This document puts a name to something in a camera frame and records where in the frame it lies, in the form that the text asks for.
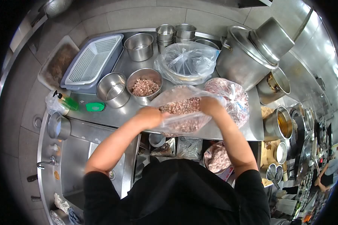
white plastic basket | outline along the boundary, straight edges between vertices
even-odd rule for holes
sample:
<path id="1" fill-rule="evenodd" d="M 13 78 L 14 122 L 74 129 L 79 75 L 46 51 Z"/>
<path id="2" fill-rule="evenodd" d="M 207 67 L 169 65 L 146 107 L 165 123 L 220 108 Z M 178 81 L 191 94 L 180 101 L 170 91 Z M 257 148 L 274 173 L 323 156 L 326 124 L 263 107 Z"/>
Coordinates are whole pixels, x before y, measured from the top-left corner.
<path id="1" fill-rule="evenodd" d="M 111 52 L 121 41 L 120 35 L 114 35 L 93 41 L 81 53 L 65 79 L 66 85 L 92 83 L 100 76 Z"/>

plastic bag with meat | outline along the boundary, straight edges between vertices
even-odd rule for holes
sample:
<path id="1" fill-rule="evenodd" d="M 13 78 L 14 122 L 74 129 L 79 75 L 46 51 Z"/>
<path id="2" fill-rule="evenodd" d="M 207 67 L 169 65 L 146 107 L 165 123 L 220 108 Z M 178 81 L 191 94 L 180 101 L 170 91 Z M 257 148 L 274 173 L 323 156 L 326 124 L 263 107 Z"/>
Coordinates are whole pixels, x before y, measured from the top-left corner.
<path id="1" fill-rule="evenodd" d="M 223 106 L 226 105 L 223 97 L 191 85 L 176 85 L 162 92 L 150 106 L 172 115 L 164 119 L 154 130 L 161 132 L 165 137 L 175 137 L 201 129 L 212 119 L 199 110 L 200 98 L 204 96 L 217 98 Z"/>
<path id="2" fill-rule="evenodd" d="M 248 94 L 242 86 L 227 79 L 216 77 L 207 81 L 204 90 L 226 99 L 227 112 L 239 128 L 249 120 Z"/>

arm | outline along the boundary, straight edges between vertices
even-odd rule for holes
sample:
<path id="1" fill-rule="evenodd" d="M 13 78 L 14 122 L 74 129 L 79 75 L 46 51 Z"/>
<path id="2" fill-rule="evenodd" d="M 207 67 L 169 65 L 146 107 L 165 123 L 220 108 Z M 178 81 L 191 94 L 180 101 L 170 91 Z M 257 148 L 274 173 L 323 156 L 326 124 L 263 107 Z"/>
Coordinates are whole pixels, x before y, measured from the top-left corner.
<path id="1" fill-rule="evenodd" d="M 215 98 L 202 97 L 200 110 L 211 115 L 219 127 L 228 156 L 234 166 L 235 178 L 250 169 L 258 171 L 256 159 L 248 142 L 225 108 Z"/>
<path id="2" fill-rule="evenodd" d="M 145 129 L 159 125 L 165 116 L 153 107 L 140 109 L 133 118 L 100 143 L 88 159 L 85 173 L 98 171 L 106 174 L 112 170 L 134 137 Z"/>
<path id="3" fill-rule="evenodd" d="M 319 174 L 319 178 L 321 178 L 322 177 L 322 175 L 325 173 L 325 171 L 328 169 L 328 164 L 326 164 L 325 166 L 324 166 L 324 168 L 322 169 L 322 171 L 320 172 L 320 174 Z"/>

plastic bag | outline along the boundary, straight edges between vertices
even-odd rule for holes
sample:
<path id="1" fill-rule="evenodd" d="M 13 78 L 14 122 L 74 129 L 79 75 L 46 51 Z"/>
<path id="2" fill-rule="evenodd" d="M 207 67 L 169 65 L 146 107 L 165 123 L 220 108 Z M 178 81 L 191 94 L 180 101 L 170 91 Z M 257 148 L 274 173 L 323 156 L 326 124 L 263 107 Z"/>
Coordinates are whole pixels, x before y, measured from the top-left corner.
<path id="1" fill-rule="evenodd" d="M 54 96 L 54 91 L 51 91 L 46 97 L 46 110 L 48 111 L 49 115 L 54 114 L 55 112 L 59 112 L 61 115 L 66 115 L 69 112 L 69 109 L 63 106 L 59 101 L 58 97 Z"/>
<path id="2" fill-rule="evenodd" d="M 227 112 L 239 128 L 249 120 L 248 94 L 242 86 L 227 79 L 216 77 L 208 80 L 204 90 L 226 99 Z"/>
<path id="3" fill-rule="evenodd" d="M 196 109 L 198 110 L 200 97 L 203 96 L 217 98 L 223 106 L 226 104 L 223 97 L 219 97 L 191 85 L 176 85 L 172 89 L 168 89 L 158 95 L 150 103 L 150 106 L 159 109 L 170 106 L 178 110 L 188 110 L 187 102 L 183 103 L 183 101 L 193 101 L 197 104 Z M 165 137 L 182 136 L 198 131 L 211 119 L 211 116 L 207 116 L 201 111 L 194 111 L 188 114 L 172 114 L 164 119 L 155 130 L 161 132 Z"/>
<path id="4" fill-rule="evenodd" d="M 212 77 L 220 50 L 196 43 L 174 43 L 154 61 L 154 69 L 174 84 L 198 85 Z"/>

black shirt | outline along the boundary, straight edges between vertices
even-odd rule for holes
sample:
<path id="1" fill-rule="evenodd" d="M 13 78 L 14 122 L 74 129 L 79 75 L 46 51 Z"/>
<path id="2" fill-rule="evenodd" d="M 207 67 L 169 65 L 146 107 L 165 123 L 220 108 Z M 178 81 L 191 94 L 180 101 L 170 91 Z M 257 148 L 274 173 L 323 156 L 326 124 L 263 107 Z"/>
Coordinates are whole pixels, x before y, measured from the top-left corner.
<path id="1" fill-rule="evenodd" d="M 166 160 L 120 199 L 103 173 L 84 176 L 84 219 L 91 224 L 270 224 L 259 172 L 248 170 L 235 189 L 191 160 Z"/>

